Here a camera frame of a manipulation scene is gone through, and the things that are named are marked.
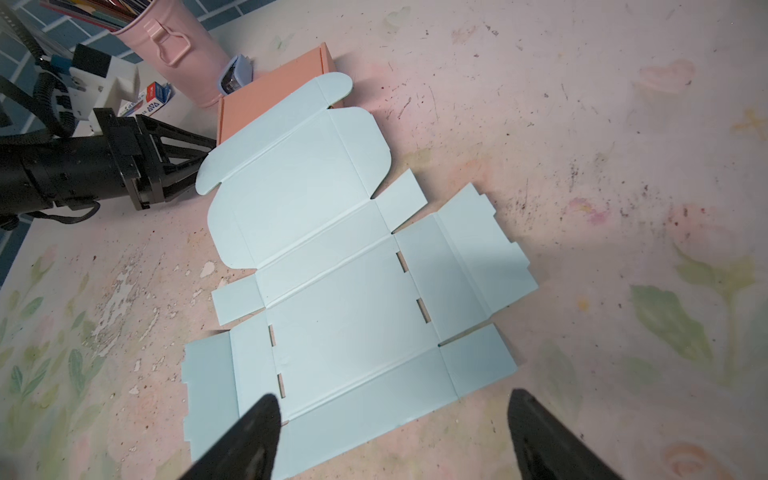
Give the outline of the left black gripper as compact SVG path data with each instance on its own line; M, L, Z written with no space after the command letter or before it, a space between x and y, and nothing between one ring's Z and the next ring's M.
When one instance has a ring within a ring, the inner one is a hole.
M216 140L146 115L117 117L96 110L100 135L58 138L47 143L1 143L1 216L54 207L94 209L127 197L147 209L152 192L149 167L161 167L160 201L169 202L195 185Z

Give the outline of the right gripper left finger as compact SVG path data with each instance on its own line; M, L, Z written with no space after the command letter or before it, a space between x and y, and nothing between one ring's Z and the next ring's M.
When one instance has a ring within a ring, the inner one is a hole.
M180 479L271 479L281 425L278 399L262 396Z

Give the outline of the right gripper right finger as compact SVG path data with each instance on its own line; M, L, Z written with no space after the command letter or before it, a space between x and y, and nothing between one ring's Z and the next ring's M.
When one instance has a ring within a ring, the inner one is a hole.
M512 390L507 421L522 479L621 479L527 390Z

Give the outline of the orange paper box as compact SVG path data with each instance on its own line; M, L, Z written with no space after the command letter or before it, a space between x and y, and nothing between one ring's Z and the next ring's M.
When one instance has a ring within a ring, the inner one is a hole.
M323 42L222 97L219 102L217 143L226 141L310 80L335 71L333 57Z

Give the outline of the light blue paper box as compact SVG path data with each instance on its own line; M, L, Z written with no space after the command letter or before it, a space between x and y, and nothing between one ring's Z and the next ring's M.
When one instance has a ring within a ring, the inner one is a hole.
M352 87L309 80L199 170L216 250L247 276L213 293L222 332L185 348L193 459L271 394L288 478L516 370L490 318L536 289L528 259L473 185L420 217L374 117L340 106Z

